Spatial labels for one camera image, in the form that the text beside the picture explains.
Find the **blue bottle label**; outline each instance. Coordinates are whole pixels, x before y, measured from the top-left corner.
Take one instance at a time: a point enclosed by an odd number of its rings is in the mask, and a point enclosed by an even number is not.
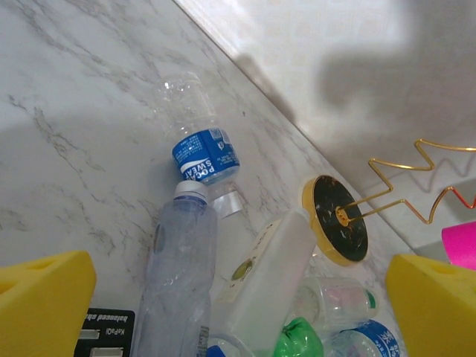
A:
[[[392,332],[379,322],[369,320],[367,323],[353,330],[366,335],[370,340],[372,340],[377,348],[379,348],[382,357],[400,356],[399,345],[396,342],[395,337],[393,337]]]
[[[228,135],[221,129],[196,132],[172,149],[172,156],[185,180],[203,181],[239,161]]]

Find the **plastic bottle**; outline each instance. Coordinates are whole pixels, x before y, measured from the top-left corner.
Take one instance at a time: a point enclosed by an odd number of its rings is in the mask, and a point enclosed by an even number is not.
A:
[[[306,277],[288,320],[305,318],[316,331],[353,329],[377,315],[376,296],[355,279]]]
[[[133,356],[206,356],[217,223],[207,195],[203,184],[183,181],[161,210]]]
[[[400,348],[387,327],[369,320],[345,330],[324,343],[326,357],[399,357]]]
[[[243,350],[272,356],[315,245],[303,208],[273,218],[213,302],[211,334],[241,350],[241,356],[249,356]]]
[[[239,161],[227,133],[216,122],[200,79],[190,72],[165,77],[161,97],[172,121],[172,156],[183,179],[208,186],[210,201],[221,217],[241,210],[233,186]]]

